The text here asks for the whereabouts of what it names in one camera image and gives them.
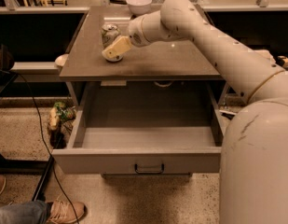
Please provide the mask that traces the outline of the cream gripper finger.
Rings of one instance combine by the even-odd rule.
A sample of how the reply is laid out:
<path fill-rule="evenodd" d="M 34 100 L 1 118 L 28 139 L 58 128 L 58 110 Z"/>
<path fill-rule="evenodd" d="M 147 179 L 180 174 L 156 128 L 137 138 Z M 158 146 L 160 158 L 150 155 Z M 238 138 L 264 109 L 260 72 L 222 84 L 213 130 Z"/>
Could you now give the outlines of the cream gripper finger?
<path fill-rule="evenodd" d="M 105 59 L 115 59 L 129 51 L 131 46 L 132 44 L 130 39 L 127 36 L 120 35 L 111 45 L 102 51 L 102 55 Z"/>

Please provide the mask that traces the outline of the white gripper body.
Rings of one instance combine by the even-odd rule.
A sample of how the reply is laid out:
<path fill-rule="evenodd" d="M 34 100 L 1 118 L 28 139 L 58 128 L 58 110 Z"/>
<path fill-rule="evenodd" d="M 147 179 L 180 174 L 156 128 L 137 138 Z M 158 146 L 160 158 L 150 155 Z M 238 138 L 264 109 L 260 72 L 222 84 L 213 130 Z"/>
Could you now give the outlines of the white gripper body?
<path fill-rule="evenodd" d="M 135 47 L 145 47 L 150 44 L 144 36 L 144 30 L 142 27 L 143 21 L 144 16 L 140 16 L 131 20 L 128 25 L 130 41 Z"/>

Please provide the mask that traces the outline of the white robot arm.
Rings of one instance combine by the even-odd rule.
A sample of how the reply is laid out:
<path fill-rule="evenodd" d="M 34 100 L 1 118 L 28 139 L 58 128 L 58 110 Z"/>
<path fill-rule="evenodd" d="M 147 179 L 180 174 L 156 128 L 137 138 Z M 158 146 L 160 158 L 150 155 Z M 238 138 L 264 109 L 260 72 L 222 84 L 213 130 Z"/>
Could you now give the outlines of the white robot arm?
<path fill-rule="evenodd" d="M 189 0 L 130 22 L 103 51 L 185 38 L 246 106 L 226 128 L 220 164 L 220 224 L 288 224 L 288 71 L 205 21 Z"/>

